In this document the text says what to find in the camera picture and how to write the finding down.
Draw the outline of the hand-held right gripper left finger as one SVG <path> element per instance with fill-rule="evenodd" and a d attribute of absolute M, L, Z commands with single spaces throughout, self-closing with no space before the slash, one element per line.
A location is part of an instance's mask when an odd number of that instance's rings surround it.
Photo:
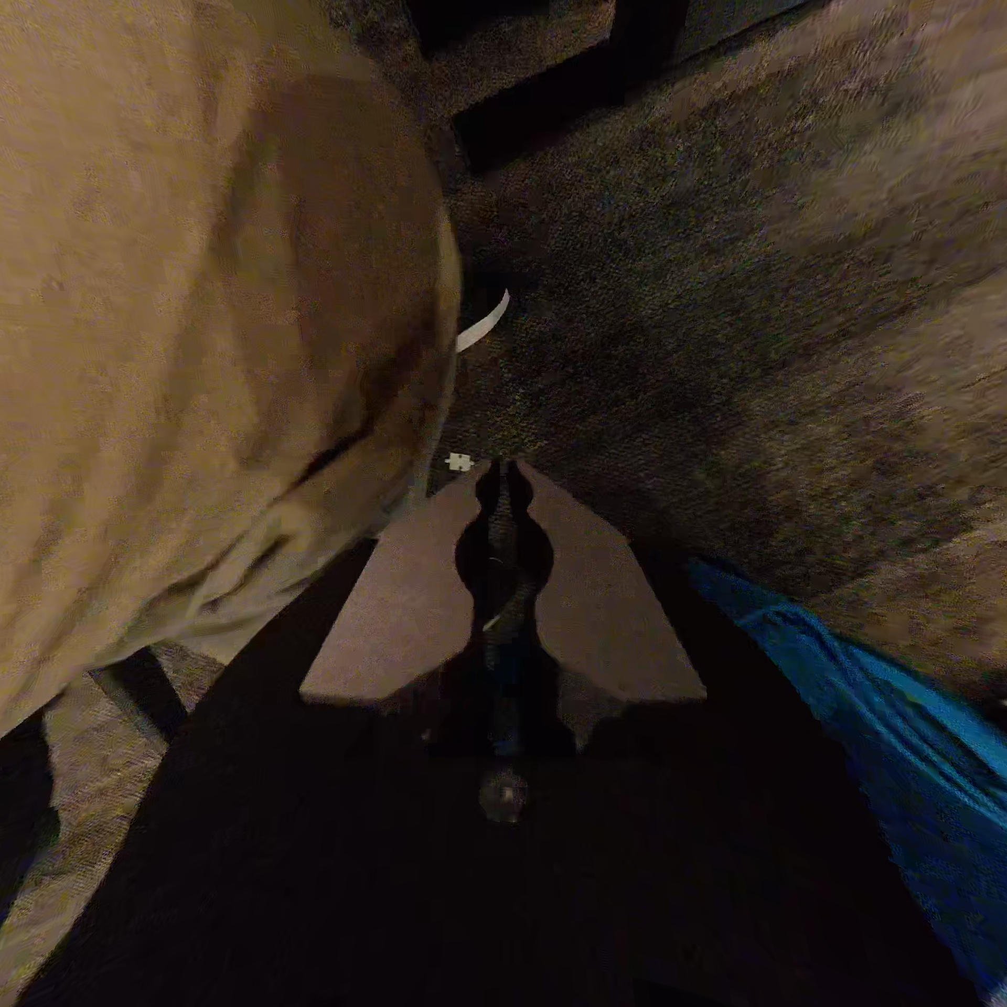
<path fill-rule="evenodd" d="M 455 551 L 490 469 L 477 463 L 384 530 L 300 687 L 305 702 L 382 702 L 466 646 L 473 601 Z"/>

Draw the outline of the beige trousers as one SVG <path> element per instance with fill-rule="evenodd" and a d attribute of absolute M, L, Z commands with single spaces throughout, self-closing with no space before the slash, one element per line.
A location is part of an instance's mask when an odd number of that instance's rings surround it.
<path fill-rule="evenodd" d="M 230 661 L 419 494 L 461 268 L 322 2 L 2 2 L 2 735 Z"/>

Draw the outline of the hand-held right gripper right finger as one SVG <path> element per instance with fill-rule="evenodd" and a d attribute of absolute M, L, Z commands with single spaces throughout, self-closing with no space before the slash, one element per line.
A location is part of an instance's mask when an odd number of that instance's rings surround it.
<path fill-rule="evenodd" d="M 532 637 L 558 702 L 704 702 L 627 538 L 528 463 L 506 464 Z"/>

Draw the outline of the black furniture base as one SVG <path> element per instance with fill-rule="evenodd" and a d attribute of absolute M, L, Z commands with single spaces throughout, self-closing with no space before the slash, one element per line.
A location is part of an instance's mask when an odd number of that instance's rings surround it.
<path fill-rule="evenodd" d="M 814 7 L 797 1 L 405 2 L 449 190 L 550 146 L 655 82 Z"/>

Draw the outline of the blue cloth bag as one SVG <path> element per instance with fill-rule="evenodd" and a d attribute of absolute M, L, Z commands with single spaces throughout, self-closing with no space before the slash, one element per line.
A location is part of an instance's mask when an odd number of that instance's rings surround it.
<path fill-rule="evenodd" d="M 838 741 L 916 903 L 984 1005 L 1005 1005 L 1005 736 L 962 700 L 720 565 L 692 587 Z"/>

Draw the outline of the black furniture leg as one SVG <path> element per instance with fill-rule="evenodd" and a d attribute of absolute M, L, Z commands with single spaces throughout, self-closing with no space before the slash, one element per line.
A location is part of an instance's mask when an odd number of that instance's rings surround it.
<path fill-rule="evenodd" d="M 187 718 L 183 701 L 151 648 L 87 673 L 131 725 L 159 749 L 179 735 Z"/>

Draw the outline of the white curved strip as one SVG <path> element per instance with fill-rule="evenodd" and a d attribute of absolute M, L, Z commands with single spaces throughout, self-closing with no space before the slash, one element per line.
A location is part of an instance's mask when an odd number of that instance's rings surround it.
<path fill-rule="evenodd" d="M 510 290 L 505 289 L 495 307 L 479 321 L 462 329 L 456 339 L 456 353 L 461 355 L 497 327 L 510 307 Z"/>

